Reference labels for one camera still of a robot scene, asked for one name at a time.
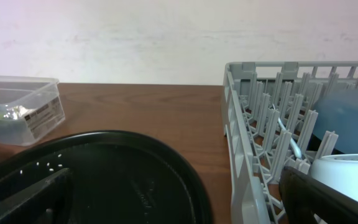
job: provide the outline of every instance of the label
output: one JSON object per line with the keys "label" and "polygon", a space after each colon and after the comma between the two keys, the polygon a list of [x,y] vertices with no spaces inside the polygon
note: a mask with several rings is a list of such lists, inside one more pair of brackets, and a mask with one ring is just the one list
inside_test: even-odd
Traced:
{"label": "label", "polygon": [[46,134],[63,118],[63,108],[59,97],[43,105],[38,110],[24,117],[27,127],[35,139]]}

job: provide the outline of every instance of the black lid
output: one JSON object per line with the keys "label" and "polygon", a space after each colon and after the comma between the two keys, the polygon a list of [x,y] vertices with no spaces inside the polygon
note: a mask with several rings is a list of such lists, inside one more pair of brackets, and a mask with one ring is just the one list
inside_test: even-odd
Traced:
{"label": "black lid", "polygon": [[126,131],[81,133],[0,164],[0,201],[55,172],[73,179],[75,223],[212,223],[195,170],[162,142]]}

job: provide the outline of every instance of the container lid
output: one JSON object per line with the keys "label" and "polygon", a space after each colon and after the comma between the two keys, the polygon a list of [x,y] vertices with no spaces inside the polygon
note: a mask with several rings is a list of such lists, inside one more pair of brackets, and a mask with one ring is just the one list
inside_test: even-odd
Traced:
{"label": "container lid", "polygon": [[318,112],[313,134],[323,139],[326,131],[339,135],[335,149],[358,154],[358,89],[329,94],[314,105]]}
{"label": "container lid", "polygon": [[73,223],[212,223],[205,189],[181,155],[153,138],[98,131],[53,140],[0,165],[0,201],[69,168]]}
{"label": "container lid", "polygon": [[0,106],[16,106],[10,104],[57,83],[56,78],[0,76]]}

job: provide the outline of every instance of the clear plastic container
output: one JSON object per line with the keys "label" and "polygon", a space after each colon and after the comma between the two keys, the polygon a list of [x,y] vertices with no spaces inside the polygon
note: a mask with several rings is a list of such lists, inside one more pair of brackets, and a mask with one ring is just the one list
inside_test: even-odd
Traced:
{"label": "clear plastic container", "polygon": [[58,80],[0,76],[0,143],[29,146],[65,119]]}

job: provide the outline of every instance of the gray dish rack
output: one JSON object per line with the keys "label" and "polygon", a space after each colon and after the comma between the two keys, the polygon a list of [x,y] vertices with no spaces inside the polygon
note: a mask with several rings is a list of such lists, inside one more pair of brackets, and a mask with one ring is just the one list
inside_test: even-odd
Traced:
{"label": "gray dish rack", "polygon": [[[259,78],[258,69],[269,67],[277,69],[276,77]],[[307,69],[310,72],[298,77]],[[316,77],[327,69],[328,77]],[[346,70],[345,77],[340,70]],[[319,149],[307,151],[318,117],[314,103],[331,92],[358,88],[357,71],[358,62],[226,64],[221,109],[230,155],[233,224],[283,219],[285,209],[276,187],[283,167],[307,174],[315,159],[332,153],[338,138],[335,130],[327,130]],[[291,138],[297,141],[301,157],[295,157]]]}

